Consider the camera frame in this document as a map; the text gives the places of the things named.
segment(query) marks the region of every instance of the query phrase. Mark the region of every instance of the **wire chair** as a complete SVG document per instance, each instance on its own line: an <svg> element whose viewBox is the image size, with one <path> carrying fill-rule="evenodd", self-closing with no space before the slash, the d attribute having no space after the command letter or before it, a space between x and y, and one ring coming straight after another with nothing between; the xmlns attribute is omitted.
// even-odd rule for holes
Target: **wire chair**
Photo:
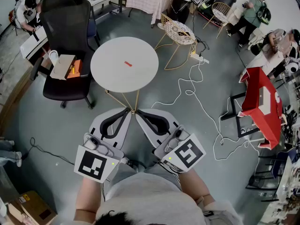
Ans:
<svg viewBox="0 0 300 225"><path fill-rule="evenodd" d="M231 9L230 6L222 2L214 3L211 7L211 10L214 15L205 25L202 26L202 28L204 29L207 26L207 24L209 24L211 20L214 17L216 17L218 20L222 22L222 25L219 28L219 33L217 34L217 38L219 38L223 27L225 27L227 24L230 23L229 20L233 15L233 10Z"/></svg>
<svg viewBox="0 0 300 225"><path fill-rule="evenodd" d="M158 42L158 44L156 45L154 50L156 50L162 46L173 45L175 42L177 44L177 48L175 49L175 52L173 53L172 57L169 59L167 65L165 66L165 70L173 70L173 69L180 68L188 61L189 55L191 53L192 45L194 43L195 43L195 48L196 48L197 40L195 38L195 35L191 31L191 29L188 28L186 25L184 25L178 21L173 21L171 18L169 18L165 14L161 14L161 23L164 26L165 34L160 39L160 41ZM163 38L165 37L165 35L167 35L170 39L172 39L173 42L171 44L163 44L163 45L158 46L160 44L160 42L163 40ZM187 55L187 60L178 67L167 68L167 66L170 63L171 59L173 58L174 54L177 52L179 46L181 46L181 45L191 45L188 55Z"/></svg>

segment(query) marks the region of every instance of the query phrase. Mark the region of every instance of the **white round table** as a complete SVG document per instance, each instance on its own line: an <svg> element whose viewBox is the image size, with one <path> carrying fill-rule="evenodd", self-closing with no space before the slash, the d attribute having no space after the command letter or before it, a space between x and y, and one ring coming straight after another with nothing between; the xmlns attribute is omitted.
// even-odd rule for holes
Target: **white round table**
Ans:
<svg viewBox="0 0 300 225"><path fill-rule="evenodd" d="M123 93L137 91L146 86L158 71L158 56L145 41L135 37L118 37L102 44L94 53L90 70L95 81L109 91Z"/></svg>

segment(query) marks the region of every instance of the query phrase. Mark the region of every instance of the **red cloth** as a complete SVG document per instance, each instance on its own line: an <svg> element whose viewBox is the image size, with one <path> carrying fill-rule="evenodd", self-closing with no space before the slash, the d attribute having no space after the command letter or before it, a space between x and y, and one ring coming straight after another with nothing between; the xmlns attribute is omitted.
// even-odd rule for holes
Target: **red cloth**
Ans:
<svg viewBox="0 0 300 225"><path fill-rule="evenodd" d="M273 149L279 144L281 131L282 101L277 103L275 99L276 89L260 67L248 68L248 87L246 97L242 105L244 115L249 115L259 127L267 142L261 143L260 147ZM271 96L271 112L264 115L258 108L259 89L266 87Z"/></svg>

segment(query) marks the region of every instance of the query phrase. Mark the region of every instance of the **power strip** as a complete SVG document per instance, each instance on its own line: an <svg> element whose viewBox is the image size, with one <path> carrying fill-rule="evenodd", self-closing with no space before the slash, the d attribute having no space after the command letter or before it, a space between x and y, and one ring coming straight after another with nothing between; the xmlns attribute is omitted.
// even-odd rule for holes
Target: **power strip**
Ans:
<svg viewBox="0 0 300 225"><path fill-rule="evenodd" d="M210 63L210 61L208 61L208 60L206 60L206 59L204 59L202 56L199 56L197 53L193 53L193 52L191 52L191 54L190 54L190 57L191 58L195 58L195 59L197 59L198 61L200 61L200 62L206 62L206 63Z"/></svg>

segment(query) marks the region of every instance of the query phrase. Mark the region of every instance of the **green shirt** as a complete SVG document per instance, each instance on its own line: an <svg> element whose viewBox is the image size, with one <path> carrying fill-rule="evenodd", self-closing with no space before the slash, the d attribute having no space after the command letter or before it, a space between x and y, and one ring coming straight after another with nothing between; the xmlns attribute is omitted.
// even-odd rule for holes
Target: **green shirt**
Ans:
<svg viewBox="0 0 300 225"><path fill-rule="evenodd" d="M243 12L244 18L255 27L259 28L261 25L261 21L256 17L256 12L259 10L261 6L264 6L265 3L262 3L260 0L250 0L254 7L248 8Z"/></svg>

